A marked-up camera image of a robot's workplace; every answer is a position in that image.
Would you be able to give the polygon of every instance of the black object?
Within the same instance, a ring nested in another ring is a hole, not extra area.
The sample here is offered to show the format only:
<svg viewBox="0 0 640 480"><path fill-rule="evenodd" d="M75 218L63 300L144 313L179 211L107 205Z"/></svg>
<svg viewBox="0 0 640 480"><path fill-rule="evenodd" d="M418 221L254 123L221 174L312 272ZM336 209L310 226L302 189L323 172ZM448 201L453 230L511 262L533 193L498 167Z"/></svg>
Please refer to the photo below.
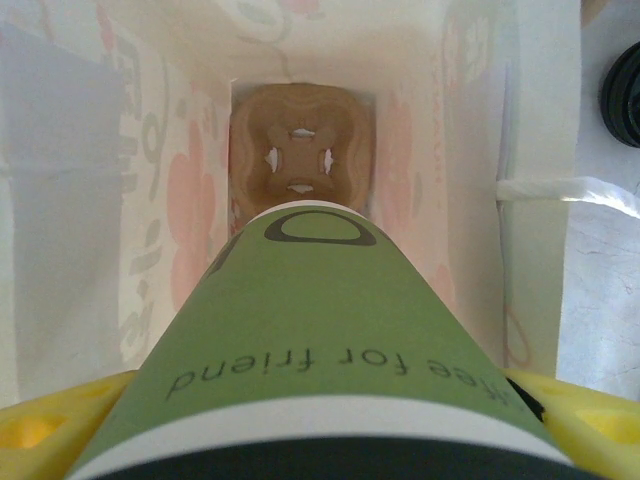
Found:
<svg viewBox="0 0 640 480"><path fill-rule="evenodd" d="M600 92L600 112L619 141L640 148L640 42L615 61Z"/></svg>
<svg viewBox="0 0 640 480"><path fill-rule="evenodd" d="M529 407L529 410L531 410L531 412L536 416L536 418L540 420L542 423L544 423L544 417L543 417L544 407L542 406L542 404L539 401L537 401L535 398L533 398L529 394L529 392L527 392L524 388L522 388L520 385L518 385L516 382L514 382L510 378L507 378L507 382L509 382L509 384L513 387L516 393L520 395L520 398L522 398L524 403L527 404L527 407Z"/></svg>
<svg viewBox="0 0 640 480"><path fill-rule="evenodd" d="M568 465L437 439L333 437L178 454L101 480L595 480Z"/></svg>

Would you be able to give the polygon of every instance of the white plastic handle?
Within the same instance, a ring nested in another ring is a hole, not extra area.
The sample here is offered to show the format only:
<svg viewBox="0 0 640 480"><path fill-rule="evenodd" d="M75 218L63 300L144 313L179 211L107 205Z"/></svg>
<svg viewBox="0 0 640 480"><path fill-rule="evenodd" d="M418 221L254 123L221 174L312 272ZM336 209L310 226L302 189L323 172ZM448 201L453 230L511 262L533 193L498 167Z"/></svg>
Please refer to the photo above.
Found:
<svg viewBox="0 0 640 480"><path fill-rule="evenodd" d="M593 203L640 219L640 198L617 185L593 177L499 180L497 199L501 202L560 200Z"/></svg>

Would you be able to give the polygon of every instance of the white stripe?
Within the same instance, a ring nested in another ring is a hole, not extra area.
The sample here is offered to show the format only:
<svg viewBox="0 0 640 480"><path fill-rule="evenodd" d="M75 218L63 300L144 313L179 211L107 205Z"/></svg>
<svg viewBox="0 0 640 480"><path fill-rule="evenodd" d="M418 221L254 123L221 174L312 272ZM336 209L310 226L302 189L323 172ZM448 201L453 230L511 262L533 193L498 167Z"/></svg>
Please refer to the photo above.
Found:
<svg viewBox="0 0 640 480"><path fill-rule="evenodd" d="M353 435L459 441L571 464L531 433L470 410L392 397L327 395L246 403L176 420L107 450L70 480L210 448Z"/></svg>
<svg viewBox="0 0 640 480"><path fill-rule="evenodd" d="M349 207L345 207L344 205L340 205L339 203L325 202L323 200L296 200L295 202L281 203L280 205L271 207L269 210L265 210L261 214L253 217L251 220L249 220L249 223L253 222L254 220L260 217L269 215L270 213L277 212L279 210L285 210L287 208L294 208L294 207L331 207L337 210L353 213L354 215L358 215L359 217L365 218L363 215L360 215L355 210L351 210Z"/></svg>

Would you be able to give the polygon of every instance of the white paper bag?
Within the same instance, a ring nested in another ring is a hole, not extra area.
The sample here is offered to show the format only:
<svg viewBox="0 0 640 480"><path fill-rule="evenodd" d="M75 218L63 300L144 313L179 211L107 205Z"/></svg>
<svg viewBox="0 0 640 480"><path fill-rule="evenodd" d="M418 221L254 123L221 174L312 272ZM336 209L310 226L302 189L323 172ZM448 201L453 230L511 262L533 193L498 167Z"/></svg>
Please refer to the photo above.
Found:
<svg viewBox="0 0 640 480"><path fill-rule="evenodd" d="M2 403L141 364L241 227L229 116L276 82L370 105L366 213L496 363L553 370L566 208L506 206L501 238L496 178L570 175L579 2L11 3Z"/></svg>

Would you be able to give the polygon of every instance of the green paper cup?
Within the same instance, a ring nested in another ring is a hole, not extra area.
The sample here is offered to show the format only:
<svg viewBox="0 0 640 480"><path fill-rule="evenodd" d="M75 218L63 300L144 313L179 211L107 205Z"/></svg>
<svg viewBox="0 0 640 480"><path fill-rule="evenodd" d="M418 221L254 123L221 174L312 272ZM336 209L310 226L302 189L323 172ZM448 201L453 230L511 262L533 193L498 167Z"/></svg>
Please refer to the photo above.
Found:
<svg viewBox="0 0 640 480"><path fill-rule="evenodd" d="M296 202L220 252L71 478L555 478L568 464L380 229Z"/></svg>

